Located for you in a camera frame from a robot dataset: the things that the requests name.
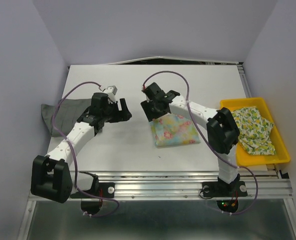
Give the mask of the pastel floral skirt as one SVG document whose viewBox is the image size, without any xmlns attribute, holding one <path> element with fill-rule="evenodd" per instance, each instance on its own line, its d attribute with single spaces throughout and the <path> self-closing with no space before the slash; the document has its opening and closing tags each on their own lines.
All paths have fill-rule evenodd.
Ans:
<svg viewBox="0 0 296 240">
<path fill-rule="evenodd" d="M 166 114 L 149 122 L 157 148 L 199 144 L 200 137 L 191 120 L 177 114 Z"/>
</svg>

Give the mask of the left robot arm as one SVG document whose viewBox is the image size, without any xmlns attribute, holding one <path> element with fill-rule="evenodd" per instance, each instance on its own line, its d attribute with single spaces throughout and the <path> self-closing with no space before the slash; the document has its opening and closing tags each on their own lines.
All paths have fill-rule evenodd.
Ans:
<svg viewBox="0 0 296 240">
<path fill-rule="evenodd" d="M 78 171 L 72 175 L 70 166 L 77 165 L 77 155 L 102 130 L 105 123 L 126 122 L 131 117 L 124 98 L 112 101 L 107 93 L 94 93 L 91 105 L 77 119 L 70 133 L 60 144 L 47 155 L 38 155 L 33 160 L 31 193 L 58 203 L 66 202 L 75 192 L 98 198 L 98 176 L 82 172 L 81 175 L 87 180 L 82 187 L 78 187 Z"/>
</svg>

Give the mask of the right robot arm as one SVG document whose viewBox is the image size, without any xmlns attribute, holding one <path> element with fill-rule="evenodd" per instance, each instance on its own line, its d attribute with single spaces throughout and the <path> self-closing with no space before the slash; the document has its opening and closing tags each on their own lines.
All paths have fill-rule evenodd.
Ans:
<svg viewBox="0 0 296 240">
<path fill-rule="evenodd" d="M 229 195 L 236 189 L 240 180 L 236 166 L 235 147 L 240 131 L 227 108 L 213 109 L 187 100 L 178 92 L 165 93 L 155 82 L 142 92 L 146 100 L 141 106 L 149 122 L 166 114 L 175 114 L 191 120 L 196 128 L 207 131 L 206 143 L 218 158 L 219 174 L 214 190 Z"/>
</svg>

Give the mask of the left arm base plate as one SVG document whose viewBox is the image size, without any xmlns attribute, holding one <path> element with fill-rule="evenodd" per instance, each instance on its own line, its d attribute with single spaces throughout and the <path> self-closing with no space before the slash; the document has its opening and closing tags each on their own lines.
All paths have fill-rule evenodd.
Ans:
<svg viewBox="0 0 296 240">
<path fill-rule="evenodd" d="M 118 209 L 119 203 L 114 199 L 115 183 L 100 182 L 98 175 L 80 171 L 77 186 L 81 190 L 73 188 L 70 198 L 81 199 L 80 208 L 84 216 L 105 217 Z"/>
</svg>

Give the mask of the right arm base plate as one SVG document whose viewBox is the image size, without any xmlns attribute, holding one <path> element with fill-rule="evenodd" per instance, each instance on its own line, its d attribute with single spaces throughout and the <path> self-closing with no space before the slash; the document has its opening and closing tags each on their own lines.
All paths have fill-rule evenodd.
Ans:
<svg viewBox="0 0 296 240">
<path fill-rule="evenodd" d="M 199 197 L 204 200 L 216 199 L 217 208 L 221 213 L 236 214 L 239 208 L 239 198 L 247 197 L 248 192 L 244 181 L 231 187 L 225 182 L 207 181 L 202 183 Z"/>
</svg>

